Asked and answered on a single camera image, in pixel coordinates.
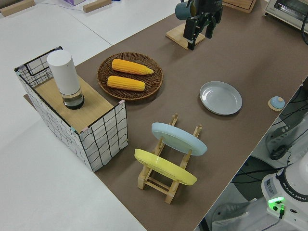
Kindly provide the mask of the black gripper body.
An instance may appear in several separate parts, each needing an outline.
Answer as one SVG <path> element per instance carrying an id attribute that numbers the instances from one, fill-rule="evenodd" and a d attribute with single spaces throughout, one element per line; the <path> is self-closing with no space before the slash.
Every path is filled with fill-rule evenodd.
<path id="1" fill-rule="evenodd" d="M 201 13 L 216 13 L 222 14 L 222 0 L 195 0 L 196 15 Z"/>

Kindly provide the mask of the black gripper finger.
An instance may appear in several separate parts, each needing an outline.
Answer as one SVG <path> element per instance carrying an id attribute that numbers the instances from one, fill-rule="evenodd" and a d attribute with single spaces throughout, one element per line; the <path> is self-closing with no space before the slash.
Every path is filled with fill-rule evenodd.
<path id="1" fill-rule="evenodd" d="M 198 14 L 186 19 L 183 37 L 188 41 L 187 48 L 189 50 L 194 50 L 196 39 L 206 25 L 207 13 Z"/>
<path id="2" fill-rule="evenodd" d="M 211 39 L 213 36 L 214 28 L 220 23 L 222 17 L 222 11 L 210 13 L 207 15 L 208 25 L 205 32 L 205 37 Z"/>

